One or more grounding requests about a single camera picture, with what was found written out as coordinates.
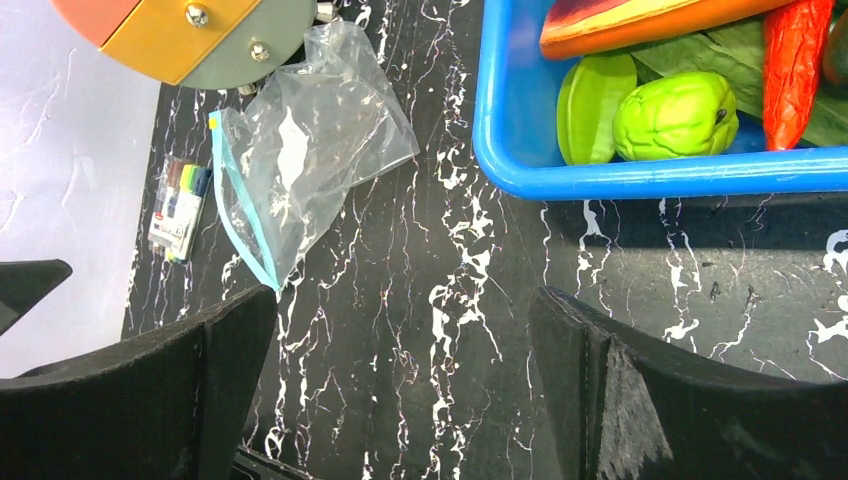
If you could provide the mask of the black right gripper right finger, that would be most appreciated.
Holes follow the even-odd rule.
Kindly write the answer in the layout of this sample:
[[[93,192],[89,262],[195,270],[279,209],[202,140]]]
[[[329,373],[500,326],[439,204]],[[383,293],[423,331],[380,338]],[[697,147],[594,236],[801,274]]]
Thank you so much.
[[[755,373],[537,288],[532,351],[566,479],[843,479],[847,386]]]

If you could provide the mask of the clear zip top bag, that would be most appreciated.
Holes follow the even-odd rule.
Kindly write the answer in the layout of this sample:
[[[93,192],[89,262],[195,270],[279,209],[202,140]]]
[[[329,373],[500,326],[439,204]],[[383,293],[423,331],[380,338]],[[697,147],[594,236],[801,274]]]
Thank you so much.
[[[245,109],[209,117],[221,223],[274,290],[328,231],[351,188],[420,150],[360,26],[312,27],[304,46],[304,60],[277,69]]]

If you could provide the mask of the green watermelon slice toy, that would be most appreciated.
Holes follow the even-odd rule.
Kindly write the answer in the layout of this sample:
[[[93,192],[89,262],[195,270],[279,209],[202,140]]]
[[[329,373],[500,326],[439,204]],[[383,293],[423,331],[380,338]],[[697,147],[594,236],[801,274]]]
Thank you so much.
[[[569,166],[606,164],[616,154],[613,118],[637,87],[628,53],[582,57],[562,82],[556,108],[557,142]]]

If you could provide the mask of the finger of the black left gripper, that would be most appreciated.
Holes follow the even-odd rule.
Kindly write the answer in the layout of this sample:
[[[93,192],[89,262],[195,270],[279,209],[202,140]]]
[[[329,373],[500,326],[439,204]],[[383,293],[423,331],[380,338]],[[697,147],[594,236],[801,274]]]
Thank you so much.
[[[1,263],[1,334],[72,275],[60,259]]]

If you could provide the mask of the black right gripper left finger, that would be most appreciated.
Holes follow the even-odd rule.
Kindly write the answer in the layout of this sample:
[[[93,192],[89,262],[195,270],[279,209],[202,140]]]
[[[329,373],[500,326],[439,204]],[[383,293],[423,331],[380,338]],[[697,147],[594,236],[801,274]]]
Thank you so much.
[[[1,383],[5,479],[226,479],[277,319],[274,291]]]

